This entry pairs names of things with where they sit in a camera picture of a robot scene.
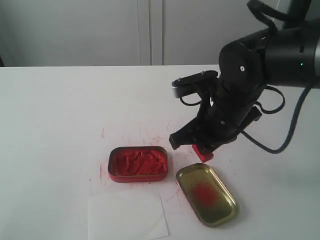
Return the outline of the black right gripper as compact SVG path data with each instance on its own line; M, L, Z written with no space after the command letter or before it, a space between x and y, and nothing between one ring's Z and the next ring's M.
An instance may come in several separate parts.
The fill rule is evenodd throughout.
M233 142L252 122L262 116L254 106L262 94L262 84L229 83L219 79L202 94L197 116L180 130L169 135L173 150L184 145L201 145L214 152Z

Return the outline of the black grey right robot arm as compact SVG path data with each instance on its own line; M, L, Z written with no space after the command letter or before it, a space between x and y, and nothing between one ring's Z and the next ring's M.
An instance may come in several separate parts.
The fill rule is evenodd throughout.
M302 87L284 143L270 149L251 140L266 152L279 154L293 137L308 93L320 86L320 30L304 26L255 32L222 48L219 71L179 78L171 86L178 99L191 94L200 97L196 117L169 136L173 149L194 145L199 156L235 141L262 114L277 112L258 102L263 91L277 91L278 86Z

